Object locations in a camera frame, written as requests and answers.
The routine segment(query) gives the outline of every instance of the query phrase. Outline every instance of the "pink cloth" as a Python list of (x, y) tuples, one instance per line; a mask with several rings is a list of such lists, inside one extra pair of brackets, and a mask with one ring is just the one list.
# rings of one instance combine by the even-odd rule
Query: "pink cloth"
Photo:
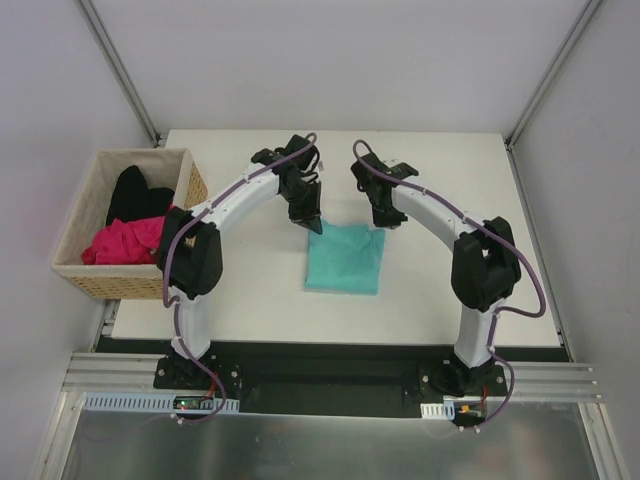
[(139, 265), (155, 263), (152, 251), (160, 246), (164, 217), (113, 223), (100, 230), (82, 252), (85, 265)]

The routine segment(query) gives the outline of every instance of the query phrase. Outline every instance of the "teal cloth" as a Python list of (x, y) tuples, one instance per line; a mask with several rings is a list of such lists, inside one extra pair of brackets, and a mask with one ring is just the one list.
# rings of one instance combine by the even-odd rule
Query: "teal cloth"
[(309, 271), (304, 286), (375, 295), (385, 231), (368, 225), (337, 227), (322, 220), (322, 235), (309, 234)]

